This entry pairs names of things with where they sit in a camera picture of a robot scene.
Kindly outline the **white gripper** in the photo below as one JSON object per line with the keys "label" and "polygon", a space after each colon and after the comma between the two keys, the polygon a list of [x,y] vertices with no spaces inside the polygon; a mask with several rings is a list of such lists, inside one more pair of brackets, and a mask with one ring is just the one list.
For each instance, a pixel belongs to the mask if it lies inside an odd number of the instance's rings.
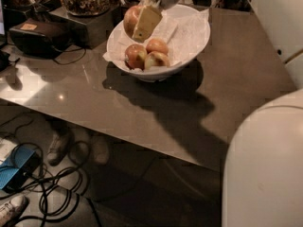
{"label": "white gripper", "polygon": [[[158,4],[161,9],[170,9],[175,6],[179,0],[150,0]],[[153,6],[138,7],[137,22],[134,26],[132,39],[144,43],[150,38],[155,28],[162,20],[161,11]]]}

